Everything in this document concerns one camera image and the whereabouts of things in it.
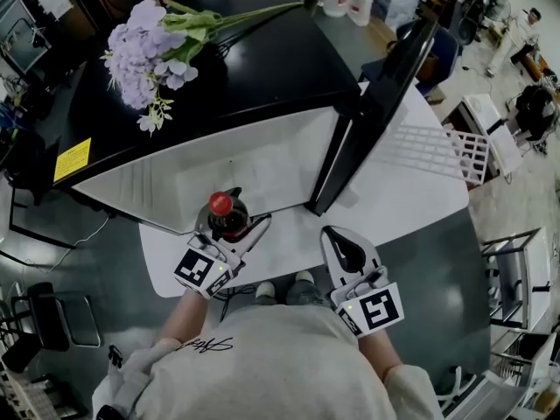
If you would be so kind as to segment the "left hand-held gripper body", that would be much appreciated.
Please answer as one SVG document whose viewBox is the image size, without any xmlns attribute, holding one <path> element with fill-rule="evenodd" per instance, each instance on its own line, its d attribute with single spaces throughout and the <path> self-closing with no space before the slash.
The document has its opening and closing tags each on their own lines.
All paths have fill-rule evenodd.
<svg viewBox="0 0 560 420">
<path fill-rule="evenodd" d="M 235 279 L 245 262 L 207 234 L 195 230 L 173 275 L 187 289 L 211 299 Z"/>
</svg>

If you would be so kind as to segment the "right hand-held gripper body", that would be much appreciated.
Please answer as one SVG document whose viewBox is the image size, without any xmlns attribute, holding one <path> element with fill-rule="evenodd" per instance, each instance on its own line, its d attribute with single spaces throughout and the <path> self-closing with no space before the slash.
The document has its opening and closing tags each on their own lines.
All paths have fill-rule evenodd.
<svg viewBox="0 0 560 420">
<path fill-rule="evenodd" d="M 339 287 L 330 298 L 335 313 L 356 338 L 379 332 L 404 319 L 397 283 L 388 280 L 385 266 Z"/>
</svg>

